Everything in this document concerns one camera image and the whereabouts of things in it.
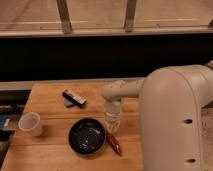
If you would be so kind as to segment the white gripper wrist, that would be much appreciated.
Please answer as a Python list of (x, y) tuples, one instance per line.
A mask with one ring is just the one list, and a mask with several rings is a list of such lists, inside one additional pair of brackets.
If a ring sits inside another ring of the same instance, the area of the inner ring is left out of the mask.
[(104, 103), (104, 117), (108, 122), (117, 122), (122, 115), (122, 100), (108, 101)]

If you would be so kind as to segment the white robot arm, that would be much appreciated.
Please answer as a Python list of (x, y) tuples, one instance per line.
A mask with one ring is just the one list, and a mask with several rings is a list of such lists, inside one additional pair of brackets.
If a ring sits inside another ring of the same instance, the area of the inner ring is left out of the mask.
[(109, 126), (120, 121), (122, 99), (139, 99), (144, 171), (204, 171), (202, 108), (213, 101), (213, 69), (163, 67), (134, 81), (102, 89)]

